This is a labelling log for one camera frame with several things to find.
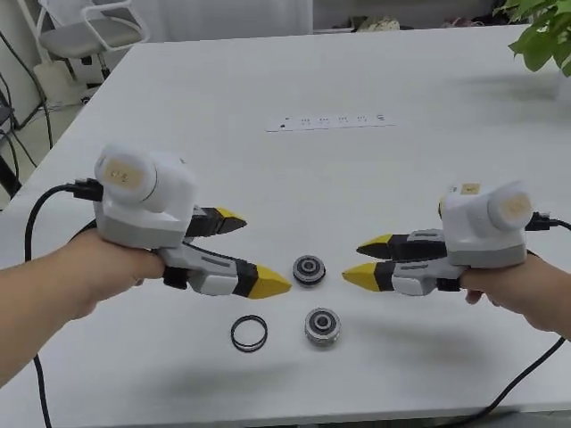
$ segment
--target hand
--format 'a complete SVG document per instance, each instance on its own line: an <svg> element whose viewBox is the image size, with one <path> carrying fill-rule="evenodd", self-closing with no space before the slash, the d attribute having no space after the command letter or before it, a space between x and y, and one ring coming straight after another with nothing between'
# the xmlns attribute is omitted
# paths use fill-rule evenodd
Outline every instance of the hand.
<svg viewBox="0 0 571 428"><path fill-rule="evenodd" d="M528 255L525 263L504 269L470 269L461 278L466 301L483 294L496 306L521 314L533 327L564 334L571 326L571 276Z"/></svg>
<svg viewBox="0 0 571 428"><path fill-rule="evenodd" d="M158 256L108 243L95 230L77 236L48 257L53 258L55 269L65 271L65 283L80 291L76 318L89 315L100 301L125 292L143 279L160 278L164 272Z"/></svg>

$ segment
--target o-ring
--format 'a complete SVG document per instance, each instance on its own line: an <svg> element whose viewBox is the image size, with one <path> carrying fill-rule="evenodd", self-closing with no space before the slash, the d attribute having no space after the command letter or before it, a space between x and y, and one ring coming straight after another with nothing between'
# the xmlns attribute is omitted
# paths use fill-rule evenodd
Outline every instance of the o-ring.
<svg viewBox="0 0 571 428"><path fill-rule="evenodd" d="M264 329L264 335L255 343L241 343L236 338L236 329L242 323L247 321L255 321ZM240 352L244 352L246 354L255 352L256 350L260 350L268 341L268 323L262 318L257 315L245 315L243 317L239 317L234 324L232 324L232 328L230 329L230 339L232 340L232 344L234 347L239 350Z"/></svg>

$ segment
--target power strip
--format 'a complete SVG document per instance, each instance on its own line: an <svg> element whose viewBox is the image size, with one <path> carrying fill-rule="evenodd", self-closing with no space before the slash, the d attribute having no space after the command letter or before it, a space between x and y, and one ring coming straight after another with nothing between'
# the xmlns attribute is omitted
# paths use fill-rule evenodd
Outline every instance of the power strip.
<svg viewBox="0 0 571 428"><path fill-rule="evenodd" d="M311 131L314 129L391 127L394 125L394 122L384 114L329 114L272 120L266 127L266 131Z"/></svg>

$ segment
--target metal bearing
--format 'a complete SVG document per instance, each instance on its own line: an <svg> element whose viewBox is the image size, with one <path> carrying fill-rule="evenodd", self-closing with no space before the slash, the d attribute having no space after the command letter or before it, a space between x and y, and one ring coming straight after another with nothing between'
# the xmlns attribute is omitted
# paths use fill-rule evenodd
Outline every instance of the metal bearing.
<svg viewBox="0 0 571 428"><path fill-rule="evenodd" d="M305 318L305 335L319 347L333 345L341 333L341 321L331 309L315 308Z"/></svg>
<svg viewBox="0 0 571 428"><path fill-rule="evenodd" d="M294 277L304 287L310 288L325 276L325 264L315 256L301 256L294 263Z"/></svg>

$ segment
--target wrist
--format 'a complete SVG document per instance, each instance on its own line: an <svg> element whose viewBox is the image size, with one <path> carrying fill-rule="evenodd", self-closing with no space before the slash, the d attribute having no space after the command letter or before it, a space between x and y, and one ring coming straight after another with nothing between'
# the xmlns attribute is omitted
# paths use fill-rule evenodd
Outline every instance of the wrist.
<svg viewBox="0 0 571 428"><path fill-rule="evenodd" d="M566 272L561 274L551 291L552 330L571 339L571 275Z"/></svg>
<svg viewBox="0 0 571 428"><path fill-rule="evenodd" d="M42 291L47 299L62 311L66 321L78 317L89 305L90 295L84 284L85 278L78 275L77 267L70 266L69 259L61 250L33 260L35 268L42 273Z"/></svg>

